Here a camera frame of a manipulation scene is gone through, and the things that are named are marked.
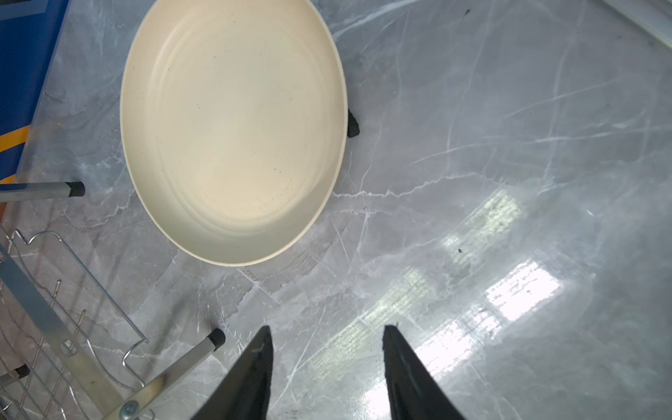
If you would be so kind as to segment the plain cream plate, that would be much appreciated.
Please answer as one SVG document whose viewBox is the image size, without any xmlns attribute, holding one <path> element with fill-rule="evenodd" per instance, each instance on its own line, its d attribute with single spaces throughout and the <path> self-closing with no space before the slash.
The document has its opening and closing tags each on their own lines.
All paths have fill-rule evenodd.
<svg viewBox="0 0 672 420">
<path fill-rule="evenodd" d="M 348 94 L 309 1 L 157 1 L 120 96 L 124 157 L 156 226 L 185 253 L 241 267 L 313 225 L 339 177 Z"/>
</svg>

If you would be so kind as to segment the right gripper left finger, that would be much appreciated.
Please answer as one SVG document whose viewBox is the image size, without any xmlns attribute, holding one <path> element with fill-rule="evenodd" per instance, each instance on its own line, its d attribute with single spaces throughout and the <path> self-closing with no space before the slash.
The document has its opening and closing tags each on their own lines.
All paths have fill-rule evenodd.
<svg viewBox="0 0 672 420">
<path fill-rule="evenodd" d="M 274 346 L 264 325 L 192 419 L 262 420 L 268 415 Z"/>
</svg>

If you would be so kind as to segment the steel two-tier dish rack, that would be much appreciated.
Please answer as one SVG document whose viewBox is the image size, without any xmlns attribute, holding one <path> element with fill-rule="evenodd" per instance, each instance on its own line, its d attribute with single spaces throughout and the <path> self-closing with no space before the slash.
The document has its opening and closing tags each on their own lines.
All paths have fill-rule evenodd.
<svg viewBox="0 0 672 420">
<path fill-rule="evenodd" d="M 56 295 L 51 294 L 52 302 L 50 304 L 46 303 L 36 290 L 39 283 L 24 270 L 25 265 L 20 251 L 17 250 L 14 255 L 12 254 L 11 247 L 16 245 L 16 239 L 19 239 L 26 246 L 31 246 L 42 236 L 52 236 L 62 245 L 66 253 L 80 266 L 83 274 L 93 282 L 104 299 L 113 306 L 138 336 L 138 341 L 131 345 L 122 357 L 122 366 L 140 385 L 137 390 L 123 384 L 113 374 L 110 374 L 110 371 L 107 370 L 96 350 L 94 350 L 91 340 L 85 332 L 82 332 L 80 322 L 75 320 L 73 329 L 67 327 L 62 318 L 54 311 L 54 306 L 60 306 Z M 155 413 L 152 410 L 155 402 L 226 343 L 224 332 L 219 328 L 213 329 L 197 346 L 147 383 L 128 364 L 127 360 L 137 348 L 147 343 L 149 339 L 117 304 L 117 301 L 107 292 L 69 244 L 52 230 L 38 232 L 30 238 L 26 238 L 20 231 L 14 230 L 5 237 L 10 248 L 2 248 L 1 256 L 9 258 L 9 260 L 1 264 L 1 280 L 5 283 L 7 289 L 14 294 L 17 302 L 24 306 L 35 327 L 40 329 L 43 337 L 52 347 L 54 354 L 61 360 L 61 367 L 80 383 L 82 389 L 89 396 L 89 400 L 103 414 L 105 419 L 155 418 Z M 14 262 L 11 259 L 12 257 L 17 257 L 19 260 Z"/>
</svg>

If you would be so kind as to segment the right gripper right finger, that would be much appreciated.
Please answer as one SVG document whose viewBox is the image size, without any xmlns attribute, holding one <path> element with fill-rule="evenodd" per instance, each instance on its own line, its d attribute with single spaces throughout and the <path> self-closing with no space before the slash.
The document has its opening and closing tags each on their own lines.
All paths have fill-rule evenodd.
<svg viewBox="0 0 672 420">
<path fill-rule="evenodd" d="M 394 325 L 384 329 L 383 353 L 392 419 L 465 419 Z"/>
</svg>

